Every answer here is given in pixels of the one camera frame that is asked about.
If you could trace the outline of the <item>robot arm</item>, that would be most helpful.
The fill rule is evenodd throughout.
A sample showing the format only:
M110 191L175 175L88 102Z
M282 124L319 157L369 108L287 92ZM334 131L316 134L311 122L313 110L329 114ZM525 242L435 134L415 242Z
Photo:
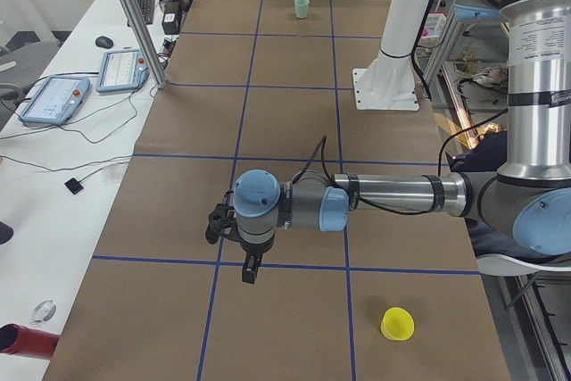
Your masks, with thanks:
M233 190L231 237L253 283L278 229L342 230L351 211L445 211L474 219L546 255L570 250L570 0L459 0L473 18L509 23L507 155L495 171L417 178L304 169L279 183L249 170Z

